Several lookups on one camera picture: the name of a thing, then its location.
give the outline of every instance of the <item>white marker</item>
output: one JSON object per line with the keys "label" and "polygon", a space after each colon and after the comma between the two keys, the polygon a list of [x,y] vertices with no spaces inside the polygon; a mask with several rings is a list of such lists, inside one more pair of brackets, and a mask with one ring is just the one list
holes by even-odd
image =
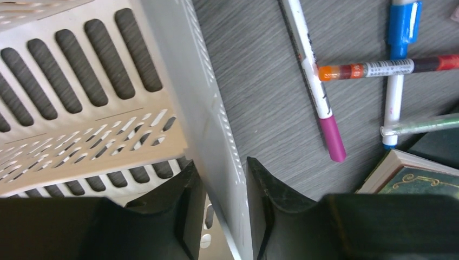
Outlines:
{"label": "white marker", "polygon": [[299,53],[301,66],[308,82],[308,88],[312,95],[314,106],[319,115],[320,126],[324,133],[330,158],[333,161],[342,162],[346,159],[346,150],[339,135],[338,126],[333,116],[324,85],[319,79],[316,57],[312,51],[309,31],[299,0],[280,0],[280,5],[285,13],[293,39]]}
{"label": "white marker", "polygon": [[[416,0],[392,0],[389,15],[390,59],[405,59],[408,53],[408,44],[415,43],[419,21],[421,19],[422,2]],[[398,123],[402,107],[404,75],[391,75],[388,77],[386,104],[384,112],[384,126]],[[386,149],[397,146],[398,136],[383,137]]]}

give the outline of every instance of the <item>orange marker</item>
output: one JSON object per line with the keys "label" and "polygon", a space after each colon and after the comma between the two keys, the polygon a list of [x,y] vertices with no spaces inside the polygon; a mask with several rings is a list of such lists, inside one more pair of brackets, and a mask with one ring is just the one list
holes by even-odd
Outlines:
{"label": "orange marker", "polygon": [[321,81],[346,80],[451,69],[459,69],[459,55],[326,66],[319,68],[319,78]]}

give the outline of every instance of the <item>pen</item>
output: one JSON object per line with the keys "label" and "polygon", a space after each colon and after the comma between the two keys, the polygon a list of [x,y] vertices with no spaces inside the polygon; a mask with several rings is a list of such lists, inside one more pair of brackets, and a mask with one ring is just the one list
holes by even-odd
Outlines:
{"label": "pen", "polygon": [[[408,44],[415,43],[419,21],[421,19],[422,2],[415,0],[392,0],[389,14],[390,59],[405,59]],[[384,126],[398,123],[402,106],[404,75],[391,75],[388,77],[386,103],[384,110]],[[398,136],[383,137],[385,149],[397,146]]]}
{"label": "pen", "polygon": [[439,115],[428,119],[396,123],[381,127],[383,137],[389,135],[419,134],[459,127],[459,113]]}
{"label": "pen", "polygon": [[293,35],[303,73],[312,95],[314,106],[319,116],[320,126],[325,142],[333,161],[342,162],[346,159],[346,150],[339,134],[324,85],[319,79],[316,57],[312,51],[311,40],[299,0],[279,0],[282,12],[287,18],[287,27]]}
{"label": "pen", "polygon": [[459,69],[459,55],[326,66],[319,68],[319,78],[321,81],[347,80],[451,69]]}

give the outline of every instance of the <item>pink marker cap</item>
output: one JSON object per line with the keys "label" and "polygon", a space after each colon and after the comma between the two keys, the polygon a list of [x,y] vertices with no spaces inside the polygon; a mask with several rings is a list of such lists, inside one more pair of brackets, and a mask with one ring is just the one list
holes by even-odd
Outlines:
{"label": "pink marker cap", "polygon": [[335,121],[335,116],[332,115],[326,119],[319,119],[322,132],[324,133],[325,142],[329,149],[330,158],[339,163],[346,160],[346,149],[344,148],[341,135],[339,134],[338,125]]}
{"label": "pink marker cap", "polygon": [[453,21],[459,22],[459,6],[454,10],[453,14],[451,15],[451,19]]}

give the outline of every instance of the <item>desk surface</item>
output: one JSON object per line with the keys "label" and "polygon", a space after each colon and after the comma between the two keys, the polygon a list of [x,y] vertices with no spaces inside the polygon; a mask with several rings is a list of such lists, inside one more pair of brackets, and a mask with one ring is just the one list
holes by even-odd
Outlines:
{"label": "desk surface", "polygon": [[[325,87],[348,157],[329,159],[277,0],[193,0],[241,159],[258,158],[312,199],[352,192],[382,158],[385,78]],[[302,0],[318,63],[385,60],[388,0]],[[459,53],[457,0],[424,0],[410,57]],[[405,77],[402,119],[437,115],[459,100],[458,71]],[[407,144],[408,138],[401,138]]]}

